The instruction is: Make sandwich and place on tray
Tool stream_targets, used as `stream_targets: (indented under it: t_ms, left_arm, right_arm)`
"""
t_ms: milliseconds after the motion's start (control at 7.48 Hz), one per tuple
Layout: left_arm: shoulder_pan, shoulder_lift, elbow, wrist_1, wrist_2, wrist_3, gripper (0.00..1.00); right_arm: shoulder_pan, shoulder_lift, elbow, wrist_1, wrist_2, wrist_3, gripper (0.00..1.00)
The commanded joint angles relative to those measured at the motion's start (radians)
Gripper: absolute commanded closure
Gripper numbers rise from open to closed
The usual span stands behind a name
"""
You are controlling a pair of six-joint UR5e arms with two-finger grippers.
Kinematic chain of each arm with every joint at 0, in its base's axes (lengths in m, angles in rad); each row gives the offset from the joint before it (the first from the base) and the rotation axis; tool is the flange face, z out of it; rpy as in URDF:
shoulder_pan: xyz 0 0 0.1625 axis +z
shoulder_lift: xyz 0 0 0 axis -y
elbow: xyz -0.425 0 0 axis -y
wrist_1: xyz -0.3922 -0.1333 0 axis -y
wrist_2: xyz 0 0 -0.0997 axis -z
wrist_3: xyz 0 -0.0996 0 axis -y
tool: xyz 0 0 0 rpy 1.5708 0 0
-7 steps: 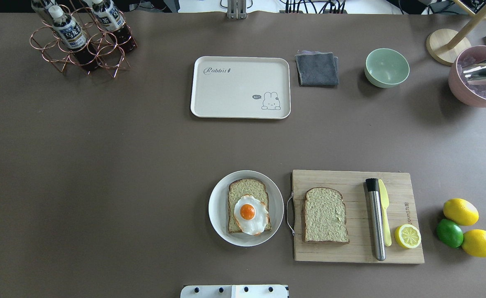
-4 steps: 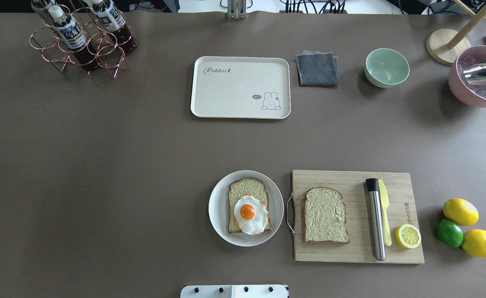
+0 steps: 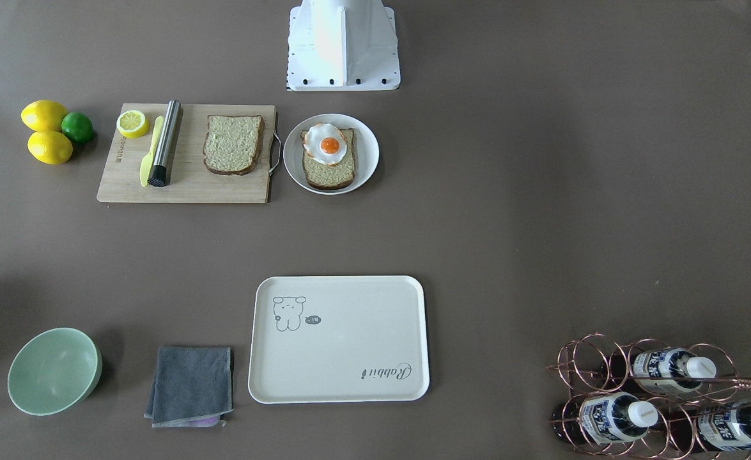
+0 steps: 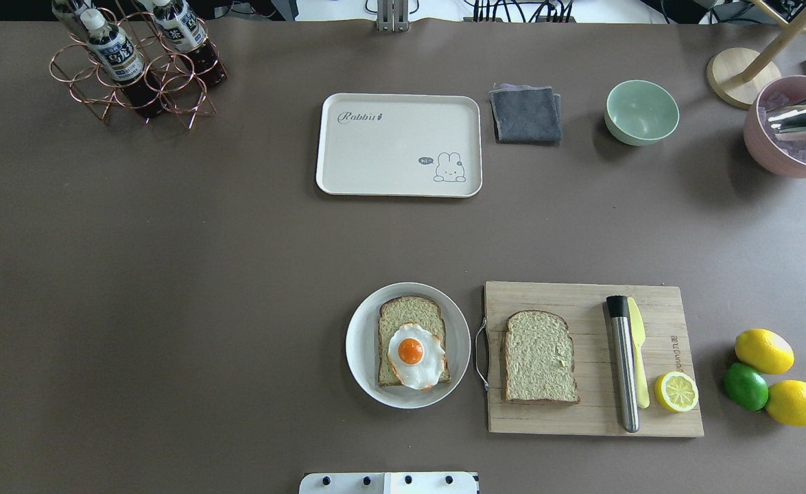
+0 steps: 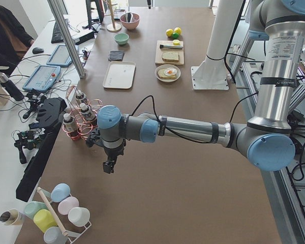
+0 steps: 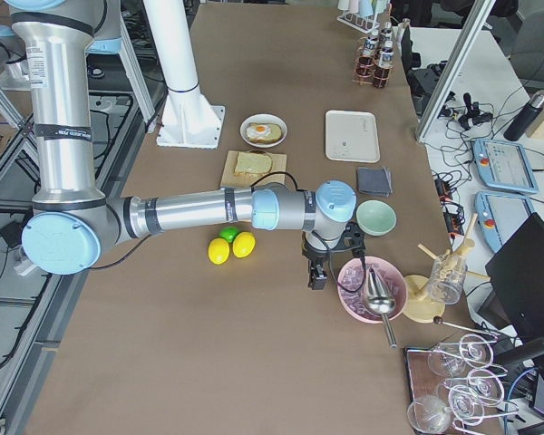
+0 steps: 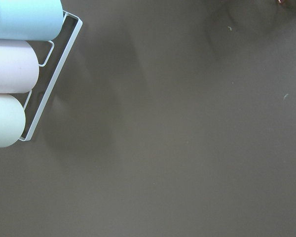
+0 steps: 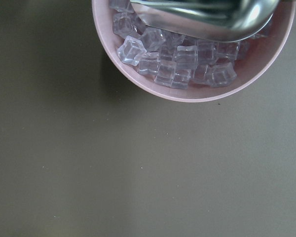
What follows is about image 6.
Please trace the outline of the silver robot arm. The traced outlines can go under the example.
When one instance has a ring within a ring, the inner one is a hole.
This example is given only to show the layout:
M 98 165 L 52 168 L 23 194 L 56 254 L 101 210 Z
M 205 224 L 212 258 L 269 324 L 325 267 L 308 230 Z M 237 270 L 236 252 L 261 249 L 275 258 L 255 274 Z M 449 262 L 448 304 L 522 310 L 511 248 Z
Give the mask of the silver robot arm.
M 167 198 L 108 198 L 95 183 L 86 54 L 120 13 L 104 1 L 13 1 L 10 15 L 26 48 L 41 180 L 22 244 L 44 271 L 73 275 L 130 239 L 239 221 L 300 230 L 313 289 L 325 285 L 324 265 L 334 252 L 364 256 L 353 220 L 355 192 L 338 180 L 314 191 L 270 183 Z

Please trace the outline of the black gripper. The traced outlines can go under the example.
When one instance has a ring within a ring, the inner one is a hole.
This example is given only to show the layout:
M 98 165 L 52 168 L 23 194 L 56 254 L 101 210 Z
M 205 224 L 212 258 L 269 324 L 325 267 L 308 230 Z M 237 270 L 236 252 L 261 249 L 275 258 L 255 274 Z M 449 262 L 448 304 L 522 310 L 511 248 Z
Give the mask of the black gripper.
M 364 232 L 354 221 L 347 222 L 343 231 L 333 239 L 324 237 L 319 231 L 305 232 L 303 235 L 302 254 L 308 259 L 307 286 L 314 290 L 323 290 L 327 281 L 324 268 L 320 265 L 332 262 L 335 254 L 349 252 L 362 263 L 365 257 Z

